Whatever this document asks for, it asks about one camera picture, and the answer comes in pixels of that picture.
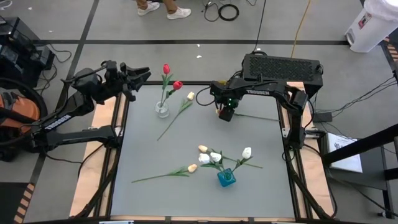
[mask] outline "yellow cable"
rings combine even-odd
[[[294,48],[296,48],[297,36],[299,35],[300,29],[301,29],[301,25],[303,24],[305,15],[307,14],[307,10],[308,10],[308,8],[310,7],[310,4],[311,4],[311,0],[308,0],[308,4],[307,4],[307,7],[305,8],[303,17],[301,18],[300,25],[298,25],[298,29],[297,29],[297,32],[296,32],[296,36],[295,36],[295,38],[294,38],[293,49],[292,49],[292,55],[290,56],[290,58],[293,57]]]

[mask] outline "red tulip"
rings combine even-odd
[[[165,75],[168,75],[170,73],[170,67],[167,64],[163,65],[163,72],[165,73]]]
[[[180,82],[180,81],[175,81],[175,82],[173,83],[173,90],[179,90],[179,89],[181,89],[181,87],[182,87],[182,82]]]

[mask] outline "sneaker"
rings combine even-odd
[[[138,16],[144,16],[148,12],[152,12],[152,11],[158,9],[159,6],[160,6],[159,2],[148,2],[147,9],[138,9]]]
[[[177,11],[173,14],[168,14],[168,19],[181,19],[188,17],[191,14],[191,9],[182,9],[178,7]]]

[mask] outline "blue vase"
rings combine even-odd
[[[217,174],[221,186],[226,187],[236,182],[235,176],[230,168]]]

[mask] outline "clear glass vase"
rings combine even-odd
[[[230,168],[217,173],[221,186],[226,187],[236,182],[235,176]]]
[[[155,105],[155,111],[160,118],[166,118],[170,115],[169,105],[165,102],[160,106],[162,102],[157,102]]]

